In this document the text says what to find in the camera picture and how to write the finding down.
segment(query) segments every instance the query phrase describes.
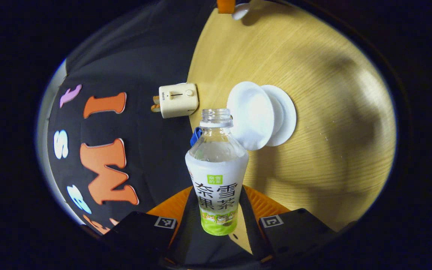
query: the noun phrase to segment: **cartoon cat illustration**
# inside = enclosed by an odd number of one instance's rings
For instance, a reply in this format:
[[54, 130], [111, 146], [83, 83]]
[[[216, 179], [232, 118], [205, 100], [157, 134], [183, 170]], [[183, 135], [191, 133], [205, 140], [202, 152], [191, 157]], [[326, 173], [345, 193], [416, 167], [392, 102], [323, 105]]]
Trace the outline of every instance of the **cartoon cat illustration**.
[[202, 218], [209, 220], [211, 222], [216, 222], [216, 219], [214, 218], [214, 216], [210, 216], [210, 215], [208, 215], [208, 213], [202, 212]]
[[215, 218], [213, 216], [206, 216], [206, 220], [209, 220], [211, 222], [215, 222]]
[[226, 223], [226, 221], [228, 221], [228, 217], [226, 215], [223, 216], [218, 215], [216, 224], [224, 224]]

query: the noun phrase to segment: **orange letter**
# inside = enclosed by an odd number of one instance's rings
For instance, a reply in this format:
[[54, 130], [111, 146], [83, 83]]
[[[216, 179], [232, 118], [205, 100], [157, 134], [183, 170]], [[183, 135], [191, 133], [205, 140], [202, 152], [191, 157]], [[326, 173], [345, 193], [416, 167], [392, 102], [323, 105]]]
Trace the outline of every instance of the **orange letter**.
[[119, 223], [119, 221], [112, 219], [111, 217], [109, 218], [109, 220], [114, 226], [118, 225], [118, 223]]
[[126, 106], [126, 93], [119, 93], [115, 97], [102, 97], [101, 99], [96, 99], [95, 97], [90, 97], [86, 101], [84, 110], [82, 111], [82, 116], [86, 119], [92, 113], [100, 113], [102, 111], [114, 111], [115, 113], [122, 113]]
[[86, 215], [83, 215], [82, 217], [84, 219], [86, 219], [86, 221], [88, 221], [89, 224], [93, 225], [95, 227], [95, 229], [98, 230], [100, 233], [105, 234], [105, 233], [110, 231], [110, 229], [108, 227], [103, 228], [103, 226], [101, 224], [99, 224], [98, 222], [94, 222], [94, 221], [90, 220], [88, 217], [86, 217]]
[[88, 185], [89, 194], [97, 204], [101, 205], [103, 201], [128, 201], [134, 205], [139, 204], [138, 196], [132, 186], [125, 185], [122, 190], [114, 190], [128, 179], [128, 175], [108, 167], [108, 165], [116, 165], [119, 168], [126, 166], [123, 140], [116, 139], [112, 144], [95, 147], [82, 144], [79, 157], [84, 167], [98, 174]]

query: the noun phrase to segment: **white plate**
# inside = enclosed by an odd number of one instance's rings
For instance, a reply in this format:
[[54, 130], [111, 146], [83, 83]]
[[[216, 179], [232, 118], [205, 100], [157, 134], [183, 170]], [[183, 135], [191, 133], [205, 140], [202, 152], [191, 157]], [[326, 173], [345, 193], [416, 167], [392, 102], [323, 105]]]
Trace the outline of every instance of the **white plate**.
[[261, 88], [270, 96], [279, 101], [283, 109], [281, 128], [271, 136], [267, 146], [278, 146], [286, 142], [293, 135], [296, 128], [296, 109], [290, 96], [274, 85], [262, 85]]
[[231, 133], [246, 150], [261, 149], [269, 142], [275, 113], [262, 87], [253, 82], [240, 82], [229, 93], [226, 107], [233, 116]]

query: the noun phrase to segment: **purple letter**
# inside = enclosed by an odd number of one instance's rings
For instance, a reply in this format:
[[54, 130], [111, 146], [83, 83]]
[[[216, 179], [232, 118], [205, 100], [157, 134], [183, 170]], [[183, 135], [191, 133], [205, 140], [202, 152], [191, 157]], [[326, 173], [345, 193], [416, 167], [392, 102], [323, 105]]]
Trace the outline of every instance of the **purple letter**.
[[72, 101], [79, 94], [81, 87], [82, 87], [82, 84], [78, 84], [76, 89], [74, 89], [74, 91], [72, 91], [72, 92], [70, 92], [71, 89], [69, 88], [66, 91], [66, 93], [62, 95], [62, 97], [60, 99], [60, 108], [63, 107], [63, 104], [67, 103], [68, 101]]

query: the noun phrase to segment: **blue clip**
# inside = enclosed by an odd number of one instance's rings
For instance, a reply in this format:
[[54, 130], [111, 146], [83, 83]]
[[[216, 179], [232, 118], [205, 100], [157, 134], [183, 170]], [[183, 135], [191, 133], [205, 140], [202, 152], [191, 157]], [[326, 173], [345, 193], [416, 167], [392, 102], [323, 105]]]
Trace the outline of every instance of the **blue clip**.
[[194, 133], [192, 134], [190, 144], [191, 147], [198, 141], [199, 137], [203, 134], [203, 130], [200, 127], [194, 129]]

